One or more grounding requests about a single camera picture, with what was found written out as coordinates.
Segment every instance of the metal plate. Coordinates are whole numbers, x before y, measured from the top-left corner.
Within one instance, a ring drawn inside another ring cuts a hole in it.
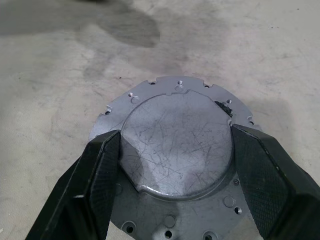
[[[260,129],[239,99],[198,78],[144,81],[111,102],[90,134],[121,130],[111,221],[137,240],[222,239],[249,213],[231,123]]]

